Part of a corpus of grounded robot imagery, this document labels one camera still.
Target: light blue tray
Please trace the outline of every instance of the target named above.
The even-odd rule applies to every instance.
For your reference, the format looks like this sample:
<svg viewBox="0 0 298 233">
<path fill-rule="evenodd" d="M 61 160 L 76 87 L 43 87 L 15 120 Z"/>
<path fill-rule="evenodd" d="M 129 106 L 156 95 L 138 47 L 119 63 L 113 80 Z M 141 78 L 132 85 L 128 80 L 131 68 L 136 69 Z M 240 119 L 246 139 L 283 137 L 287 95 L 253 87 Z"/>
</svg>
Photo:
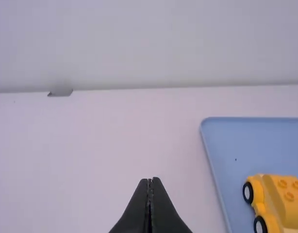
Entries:
<svg viewBox="0 0 298 233">
<path fill-rule="evenodd" d="M 256 173 L 298 177 L 298 118 L 211 117 L 200 126 L 230 233 L 253 233 L 242 187 Z"/>
</svg>

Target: lego duplo car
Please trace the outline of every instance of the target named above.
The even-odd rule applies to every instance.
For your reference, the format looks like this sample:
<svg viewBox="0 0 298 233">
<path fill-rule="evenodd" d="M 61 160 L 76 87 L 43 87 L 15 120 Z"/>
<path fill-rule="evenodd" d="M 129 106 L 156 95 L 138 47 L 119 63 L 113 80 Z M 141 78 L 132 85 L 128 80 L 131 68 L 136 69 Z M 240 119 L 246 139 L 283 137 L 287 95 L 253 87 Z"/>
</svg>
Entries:
<svg viewBox="0 0 298 233">
<path fill-rule="evenodd" d="M 243 197 L 255 211 L 255 233 L 298 233 L 297 177 L 249 176 L 243 185 Z"/>
</svg>

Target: white table surface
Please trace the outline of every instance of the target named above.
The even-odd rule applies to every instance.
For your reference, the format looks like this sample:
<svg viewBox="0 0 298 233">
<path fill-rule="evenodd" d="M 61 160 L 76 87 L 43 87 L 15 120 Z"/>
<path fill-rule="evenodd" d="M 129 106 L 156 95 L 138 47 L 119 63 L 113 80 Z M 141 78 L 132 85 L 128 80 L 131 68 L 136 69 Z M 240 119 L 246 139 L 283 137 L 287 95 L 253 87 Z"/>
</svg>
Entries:
<svg viewBox="0 0 298 233">
<path fill-rule="evenodd" d="M 209 116 L 298 117 L 298 86 L 0 94 L 0 233 L 106 233 L 158 176 L 194 233 L 225 233 Z"/>
</svg>

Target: black toy wheel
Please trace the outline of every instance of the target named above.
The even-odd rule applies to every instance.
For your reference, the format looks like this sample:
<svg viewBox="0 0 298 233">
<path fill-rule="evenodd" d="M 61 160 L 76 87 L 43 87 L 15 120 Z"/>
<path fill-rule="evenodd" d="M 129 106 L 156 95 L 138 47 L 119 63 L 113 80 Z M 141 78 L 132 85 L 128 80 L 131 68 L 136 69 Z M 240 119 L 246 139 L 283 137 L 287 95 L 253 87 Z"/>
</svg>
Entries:
<svg viewBox="0 0 298 233">
<path fill-rule="evenodd" d="M 248 204 L 252 204 L 254 200 L 254 192 L 250 182 L 246 182 L 243 185 L 243 198 Z"/>
<path fill-rule="evenodd" d="M 267 233 L 265 220 L 261 216 L 257 216 L 254 220 L 255 233 Z"/>
</svg>

